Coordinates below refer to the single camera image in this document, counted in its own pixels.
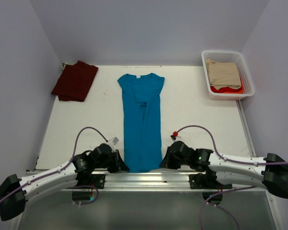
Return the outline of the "aluminium mounting rail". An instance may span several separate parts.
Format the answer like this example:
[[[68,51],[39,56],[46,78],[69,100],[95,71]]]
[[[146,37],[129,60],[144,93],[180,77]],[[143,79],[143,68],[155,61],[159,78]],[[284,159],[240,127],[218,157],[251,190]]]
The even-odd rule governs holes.
[[[27,173],[20,179],[20,186],[27,197],[52,194],[64,189],[92,191],[209,191],[210,189],[191,189],[189,175],[191,172],[155,171],[147,173],[108,173],[94,171],[92,174],[105,174],[104,189],[87,185],[88,176],[77,178],[74,169],[52,169]]]

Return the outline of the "white plastic basket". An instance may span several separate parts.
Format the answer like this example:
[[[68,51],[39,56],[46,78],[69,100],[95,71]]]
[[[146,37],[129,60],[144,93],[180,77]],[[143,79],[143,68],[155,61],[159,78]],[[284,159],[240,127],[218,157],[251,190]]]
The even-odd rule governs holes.
[[[202,62],[210,99],[241,100],[254,95],[254,85],[240,52],[205,50]]]

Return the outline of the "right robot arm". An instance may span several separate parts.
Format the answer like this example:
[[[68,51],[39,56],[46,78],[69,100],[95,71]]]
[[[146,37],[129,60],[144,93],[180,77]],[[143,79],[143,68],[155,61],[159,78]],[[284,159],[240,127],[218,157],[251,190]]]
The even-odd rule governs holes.
[[[288,199],[288,163],[276,154],[232,160],[211,149],[193,149],[182,141],[175,141],[167,148],[159,166],[177,170],[183,165],[197,172],[189,176],[192,189],[230,189],[240,184],[260,187]]]

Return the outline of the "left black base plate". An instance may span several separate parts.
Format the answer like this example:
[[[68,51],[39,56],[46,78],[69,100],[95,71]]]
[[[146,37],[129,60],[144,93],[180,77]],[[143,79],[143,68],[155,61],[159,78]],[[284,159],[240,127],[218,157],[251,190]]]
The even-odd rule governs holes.
[[[88,176],[87,179],[87,185],[94,186],[97,189],[104,189],[105,187],[105,181],[106,181],[106,175],[105,174],[91,174]]]

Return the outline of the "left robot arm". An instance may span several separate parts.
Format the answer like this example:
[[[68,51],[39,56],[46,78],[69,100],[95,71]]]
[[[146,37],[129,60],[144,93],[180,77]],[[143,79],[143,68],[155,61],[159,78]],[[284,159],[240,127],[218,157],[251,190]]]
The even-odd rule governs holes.
[[[117,149],[101,144],[94,150],[77,154],[57,168],[19,178],[8,176],[0,185],[0,219],[7,221],[23,213],[26,204],[67,188],[89,188],[95,169],[109,173],[128,172]]]

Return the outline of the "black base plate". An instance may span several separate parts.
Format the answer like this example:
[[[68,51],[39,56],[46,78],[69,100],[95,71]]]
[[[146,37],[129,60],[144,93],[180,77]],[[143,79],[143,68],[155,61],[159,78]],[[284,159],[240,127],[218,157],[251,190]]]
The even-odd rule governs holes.
[[[221,184],[216,180],[216,172],[196,173],[189,175],[191,189],[231,189],[232,184]]]
[[[97,189],[104,189],[105,187],[105,181],[106,181],[106,175],[105,174],[91,174],[88,176],[87,179],[87,185],[94,186]]]

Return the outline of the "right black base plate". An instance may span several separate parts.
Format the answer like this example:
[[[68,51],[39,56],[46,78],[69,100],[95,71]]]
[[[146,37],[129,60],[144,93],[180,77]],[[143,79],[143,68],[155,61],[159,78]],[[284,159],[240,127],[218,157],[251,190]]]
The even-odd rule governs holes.
[[[216,172],[196,173],[189,175],[191,189],[231,189],[232,184],[221,184],[216,180]]]

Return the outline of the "folded maroon t shirt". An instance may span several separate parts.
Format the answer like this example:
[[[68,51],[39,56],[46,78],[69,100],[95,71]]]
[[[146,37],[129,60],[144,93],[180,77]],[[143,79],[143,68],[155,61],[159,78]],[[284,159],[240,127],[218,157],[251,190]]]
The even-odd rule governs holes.
[[[77,61],[66,65],[51,94],[60,101],[84,102],[98,72],[98,67]]]

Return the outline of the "red orange t shirt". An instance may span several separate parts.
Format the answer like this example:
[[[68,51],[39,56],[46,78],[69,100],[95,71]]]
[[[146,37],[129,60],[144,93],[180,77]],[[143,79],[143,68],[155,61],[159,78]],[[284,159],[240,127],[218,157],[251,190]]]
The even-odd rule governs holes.
[[[215,93],[242,94],[244,86],[240,77],[222,77],[209,80],[210,88]]]

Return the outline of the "beige folded t shirt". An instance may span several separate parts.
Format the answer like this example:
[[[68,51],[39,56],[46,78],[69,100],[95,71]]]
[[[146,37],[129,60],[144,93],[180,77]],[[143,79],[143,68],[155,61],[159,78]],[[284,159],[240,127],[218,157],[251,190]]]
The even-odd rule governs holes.
[[[205,66],[209,80],[222,77],[240,77],[237,65],[233,62],[217,62],[206,59]]]

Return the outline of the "blue t shirt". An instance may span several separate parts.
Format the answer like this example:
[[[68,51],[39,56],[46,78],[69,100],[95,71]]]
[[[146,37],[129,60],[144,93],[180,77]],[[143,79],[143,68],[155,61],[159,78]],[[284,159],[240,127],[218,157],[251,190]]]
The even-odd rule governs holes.
[[[162,161],[160,94],[164,77],[124,74],[118,79],[124,112],[124,161],[133,173],[158,169]]]

